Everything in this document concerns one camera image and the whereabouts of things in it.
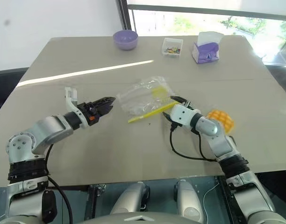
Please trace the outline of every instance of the orange sponge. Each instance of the orange sponge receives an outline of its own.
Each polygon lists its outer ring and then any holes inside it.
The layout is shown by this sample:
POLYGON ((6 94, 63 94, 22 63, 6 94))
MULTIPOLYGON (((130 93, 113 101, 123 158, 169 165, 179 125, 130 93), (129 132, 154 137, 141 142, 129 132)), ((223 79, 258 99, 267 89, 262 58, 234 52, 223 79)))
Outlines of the orange sponge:
POLYGON ((224 111, 212 110, 208 113, 207 118, 220 121, 225 129, 225 133, 228 134, 233 129, 233 119, 224 111))

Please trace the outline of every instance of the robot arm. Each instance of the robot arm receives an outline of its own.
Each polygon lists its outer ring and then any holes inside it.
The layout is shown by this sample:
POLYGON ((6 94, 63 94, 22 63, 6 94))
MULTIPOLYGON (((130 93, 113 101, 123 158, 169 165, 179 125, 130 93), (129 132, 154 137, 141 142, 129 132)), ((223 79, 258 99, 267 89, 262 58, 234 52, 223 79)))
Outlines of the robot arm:
POLYGON ((190 106, 189 101, 180 97, 172 99, 182 104, 173 107, 170 119, 179 126, 190 128, 193 133, 200 133, 208 141, 246 220, 250 224, 258 221, 286 223, 283 217, 275 213, 270 197, 255 174, 250 171, 248 161, 241 156, 234 141, 225 135, 222 125, 217 120, 202 116, 199 110, 190 106))
POLYGON ((7 187, 6 216, 36 216, 44 223, 51 222, 57 214, 53 191, 46 190, 48 177, 45 164, 47 147, 82 127, 87 128, 110 112, 113 97, 77 105, 77 92, 65 88, 68 113, 46 117, 31 128, 13 135, 7 145, 10 171, 7 187))

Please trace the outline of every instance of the clear plastic bag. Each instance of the clear plastic bag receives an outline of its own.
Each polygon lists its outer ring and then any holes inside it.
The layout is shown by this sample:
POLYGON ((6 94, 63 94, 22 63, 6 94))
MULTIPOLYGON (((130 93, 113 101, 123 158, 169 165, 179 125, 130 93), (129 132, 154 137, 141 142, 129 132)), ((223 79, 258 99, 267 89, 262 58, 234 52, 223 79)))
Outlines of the clear plastic bag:
POLYGON ((171 95, 174 92, 163 77, 151 77, 119 93, 117 98, 130 123, 173 107, 177 102, 171 95))

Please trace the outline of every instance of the beige tabletop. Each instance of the beige tabletop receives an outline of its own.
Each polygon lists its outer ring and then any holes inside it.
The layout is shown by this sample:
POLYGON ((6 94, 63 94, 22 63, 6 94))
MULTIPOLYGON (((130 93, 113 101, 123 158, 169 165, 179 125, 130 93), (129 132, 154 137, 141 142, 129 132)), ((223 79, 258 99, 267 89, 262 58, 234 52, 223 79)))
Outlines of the beige tabletop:
MULTIPOLYGON (((254 172, 286 169, 286 93, 247 40, 225 36, 219 61, 196 64, 191 50, 197 37, 180 38, 179 59, 161 55, 164 37, 139 37, 132 51, 117 49, 111 37, 51 39, 0 110, 0 186, 8 184, 8 138, 49 115, 65 114, 65 86, 76 88, 82 103, 116 96, 151 76, 164 77, 203 114, 228 112, 235 121, 231 134, 254 172)), ((54 145, 50 173, 60 185, 222 174, 217 163, 175 155, 169 129, 161 114, 128 124, 115 101, 99 123, 54 145)), ((174 132, 174 146, 186 155, 200 156, 197 140, 184 128, 174 132)), ((205 156, 212 156, 206 142, 202 147, 205 156)))

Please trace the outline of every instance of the black cable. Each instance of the black cable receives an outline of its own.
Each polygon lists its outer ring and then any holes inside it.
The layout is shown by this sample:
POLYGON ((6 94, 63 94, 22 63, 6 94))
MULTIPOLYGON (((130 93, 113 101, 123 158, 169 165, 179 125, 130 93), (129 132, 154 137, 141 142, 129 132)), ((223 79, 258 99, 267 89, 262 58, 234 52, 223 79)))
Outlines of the black cable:
POLYGON ((69 204, 69 201, 68 201, 66 194, 62 191, 60 186, 50 176, 48 176, 48 179, 55 186, 55 188, 57 188, 57 190, 60 192, 61 196, 63 197, 65 204, 66 204, 66 207, 68 209, 69 224, 72 224, 72 208, 69 204))
POLYGON ((233 140, 233 143, 236 145, 236 141, 235 141, 235 139, 233 138, 233 136, 229 136, 232 140, 233 140))
POLYGON ((216 160, 208 159, 207 157, 205 157, 203 155, 203 152, 202 152, 202 149, 201 149, 201 135, 200 135, 200 133, 198 133, 197 135, 198 135, 198 139, 199 139, 199 152, 200 152, 200 155, 202 156, 202 158, 205 159, 206 161, 209 161, 209 162, 216 162, 216 160))
POLYGON ((50 174, 50 172, 48 170, 48 159, 49 159, 50 152, 51 152, 51 149, 53 148, 53 146, 54 146, 54 144, 50 145, 48 152, 46 153, 46 156, 45 156, 45 170, 46 170, 47 175, 50 174))
POLYGON ((171 149, 172 149, 172 151, 175 153, 175 154, 177 154, 177 155, 179 155, 179 156, 181 156, 181 157, 184 157, 184 158, 186 158, 186 159, 190 159, 190 160, 202 160, 202 161, 215 161, 215 160, 212 160, 212 159, 207 159, 207 158, 197 158, 197 157, 190 157, 190 156, 186 156, 186 155, 183 155, 183 154, 180 154, 179 152, 177 152, 176 150, 175 150, 175 148, 174 148, 174 146, 173 146, 173 143, 172 143, 172 132, 173 131, 170 131, 170 137, 169 137, 169 140, 170 140, 170 146, 171 146, 171 149))
MULTIPOLYGON (((54 144, 50 145, 50 147, 46 153, 46 156, 45 156, 45 170, 46 170, 47 175, 50 174, 50 172, 48 170, 48 160, 49 160, 50 152, 51 152, 51 149, 53 148, 53 146, 54 146, 54 144)), ((67 207, 67 210, 68 210, 69 224, 72 224, 72 208, 69 204, 69 201, 68 201, 66 194, 64 193, 64 191, 62 191, 60 186, 50 176, 48 176, 48 179, 55 186, 55 188, 59 191, 59 193, 63 197, 65 204, 66 204, 66 207, 67 207)))

